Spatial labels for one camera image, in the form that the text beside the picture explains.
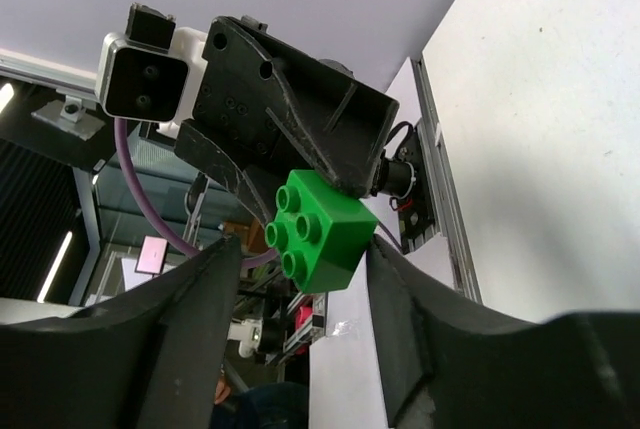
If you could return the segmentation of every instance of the wire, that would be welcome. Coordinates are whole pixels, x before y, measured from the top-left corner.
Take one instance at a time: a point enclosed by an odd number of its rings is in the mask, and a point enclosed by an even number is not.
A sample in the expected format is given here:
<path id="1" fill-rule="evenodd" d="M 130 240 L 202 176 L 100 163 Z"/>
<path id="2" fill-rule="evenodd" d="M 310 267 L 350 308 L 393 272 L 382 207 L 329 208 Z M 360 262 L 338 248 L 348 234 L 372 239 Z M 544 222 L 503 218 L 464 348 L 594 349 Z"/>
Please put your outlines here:
<path id="1" fill-rule="evenodd" d="M 378 227 L 382 229 L 382 232 L 384 232 L 389 239 L 391 239 L 391 242 L 393 243 L 394 246 L 396 246 L 396 249 L 398 249 L 398 252 L 402 254 L 402 245 L 398 242 L 398 240 L 396 239 L 396 236 L 393 235 L 393 233 L 389 230 L 389 228 L 380 221 L 378 221 Z"/>
<path id="2" fill-rule="evenodd" d="M 133 167 L 133 161 L 131 160 L 131 152 L 129 151 L 129 143 L 127 141 L 127 121 L 125 119 L 117 117 L 114 122 L 114 134 L 116 141 L 116 152 L 120 159 L 120 167 L 122 168 L 122 174 L 124 180 L 133 195 L 140 212 L 147 218 L 151 226 L 158 231 L 162 237 L 164 237 L 169 244 L 185 254 L 187 257 L 194 257 L 200 251 L 193 247 L 191 244 L 182 239 L 162 220 L 160 215 L 154 209 L 151 201 L 144 193 L 144 189 L 140 184 L 140 180 L 136 175 L 136 171 Z M 269 249 L 268 251 L 255 257 L 247 257 L 242 260 L 243 269 L 252 269 L 254 267 L 261 266 L 267 262 L 276 258 L 278 253 L 275 249 Z"/>
<path id="3" fill-rule="evenodd" d="M 387 142 L 385 143 L 385 146 L 387 146 L 393 140 L 393 138 L 396 137 L 398 135 L 398 133 L 404 127 L 407 128 L 407 133 L 405 134 L 405 136 L 400 141 L 400 144 L 398 144 L 398 148 L 396 149 L 396 153 L 393 156 L 394 159 L 398 158 L 398 153 L 400 152 L 400 149 L 402 148 L 402 146 L 404 146 L 406 144 L 406 142 L 409 140 L 409 138 L 411 136 L 413 136 L 413 124 L 411 124 L 410 122 L 407 122 L 407 121 L 399 122 L 398 124 L 396 124 L 394 126 L 393 129 L 391 129 L 391 131 L 389 131 L 389 135 L 387 136 Z"/>
<path id="4" fill-rule="evenodd" d="M 400 199 L 399 198 L 397 198 L 397 197 L 390 197 L 389 198 L 389 207 L 391 207 L 391 210 L 393 212 L 402 212 L 402 211 L 405 211 L 405 210 L 409 209 L 411 206 L 413 206 L 413 199 L 409 199 L 404 204 L 400 204 Z"/>

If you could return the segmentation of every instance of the jeans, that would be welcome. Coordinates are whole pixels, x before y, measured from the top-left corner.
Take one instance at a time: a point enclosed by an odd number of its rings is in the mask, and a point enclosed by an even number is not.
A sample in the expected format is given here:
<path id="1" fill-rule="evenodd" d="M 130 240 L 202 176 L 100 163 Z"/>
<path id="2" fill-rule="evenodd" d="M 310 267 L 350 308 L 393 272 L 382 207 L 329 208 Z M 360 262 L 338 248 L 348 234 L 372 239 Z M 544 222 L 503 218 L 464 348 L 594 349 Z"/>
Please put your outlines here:
<path id="1" fill-rule="evenodd" d="M 309 390 L 291 382 L 266 384 L 215 406 L 211 429 L 306 429 Z"/>

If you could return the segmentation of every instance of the lego stud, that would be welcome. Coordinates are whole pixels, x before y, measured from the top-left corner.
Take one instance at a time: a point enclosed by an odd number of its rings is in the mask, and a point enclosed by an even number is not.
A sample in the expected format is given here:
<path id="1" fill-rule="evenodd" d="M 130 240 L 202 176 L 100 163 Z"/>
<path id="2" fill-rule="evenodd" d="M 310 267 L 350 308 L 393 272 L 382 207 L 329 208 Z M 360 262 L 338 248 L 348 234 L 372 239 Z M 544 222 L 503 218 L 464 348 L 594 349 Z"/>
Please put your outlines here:
<path id="1" fill-rule="evenodd" d="M 322 235 L 320 219 L 315 214 L 300 214 L 296 219 L 296 232 L 302 242 L 318 242 Z"/>
<path id="2" fill-rule="evenodd" d="M 301 251 L 287 251 L 282 255 L 282 272 L 289 279 L 304 279 L 307 265 Z"/>
<path id="3" fill-rule="evenodd" d="M 283 212 L 297 212 L 300 209 L 300 193 L 293 186 L 281 186 L 276 192 L 276 206 Z"/>
<path id="4" fill-rule="evenodd" d="M 264 232 L 267 246 L 275 247 L 279 251 L 287 247 L 289 237 L 287 236 L 287 228 L 281 222 L 270 222 Z"/>

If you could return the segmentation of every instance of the red component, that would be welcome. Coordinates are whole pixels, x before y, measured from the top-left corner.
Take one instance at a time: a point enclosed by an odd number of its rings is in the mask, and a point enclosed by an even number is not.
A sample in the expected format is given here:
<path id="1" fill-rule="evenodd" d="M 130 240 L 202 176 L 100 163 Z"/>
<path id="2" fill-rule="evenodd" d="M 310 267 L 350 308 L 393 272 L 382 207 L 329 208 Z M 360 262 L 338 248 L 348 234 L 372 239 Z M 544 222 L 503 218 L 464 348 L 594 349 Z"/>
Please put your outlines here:
<path id="1" fill-rule="evenodd" d="M 313 314 L 313 309 L 311 307 L 302 306 L 298 309 L 298 313 L 296 314 L 296 331 L 302 327 L 309 317 L 311 317 L 311 314 Z M 298 349 L 296 354 L 304 354 L 305 352 L 307 352 L 306 346 Z"/>
<path id="2" fill-rule="evenodd" d="M 406 204 L 403 204 L 402 206 L 398 207 L 398 212 L 402 212 L 406 209 L 409 209 L 411 206 L 413 206 L 413 199 L 409 199 L 409 201 L 407 201 Z"/>

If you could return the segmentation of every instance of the fluorescent light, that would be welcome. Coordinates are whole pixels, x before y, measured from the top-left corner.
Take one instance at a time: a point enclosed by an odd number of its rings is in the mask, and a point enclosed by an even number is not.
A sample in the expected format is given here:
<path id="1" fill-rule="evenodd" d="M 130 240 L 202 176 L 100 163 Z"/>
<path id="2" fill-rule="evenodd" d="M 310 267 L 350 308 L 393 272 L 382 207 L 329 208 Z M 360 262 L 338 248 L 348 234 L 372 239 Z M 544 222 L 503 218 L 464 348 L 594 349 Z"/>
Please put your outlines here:
<path id="1" fill-rule="evenodd" d="M 60 264 L 62 264 L 62 259 L 64 259 L 64 255 L 69 249 L 69 244 L 71 244 L 71 238 L 73 237 L 73 232 L 67 232 L 67 235 L 64 237 L 64 241 L 62 241 L 62 245 L 60 249 L 58 249 L 58 254 L 56 258 L 53 260 L 53 264 L 51 264 L 51 269 L 49 269 L 49 274 L 47 274 L 47 278 L 42 285 L 42 289 L 40 290 L 40 295 L 38 296 L 38 302 L 44 302 L 44 298 L 47 297 L 47 293 L 49 292 L 49 288 L 51 287 L 51 283 L 53 282 L 53 278 L 56 277 L 56 273 L 58 272 L 58 268 Z"/>
<path id="2" fill-rule="evenodd" d="M 13 86 L 8 82 L 0 89 L 0 112 L 7 107 L 9 101 L 13 97 Z"/>

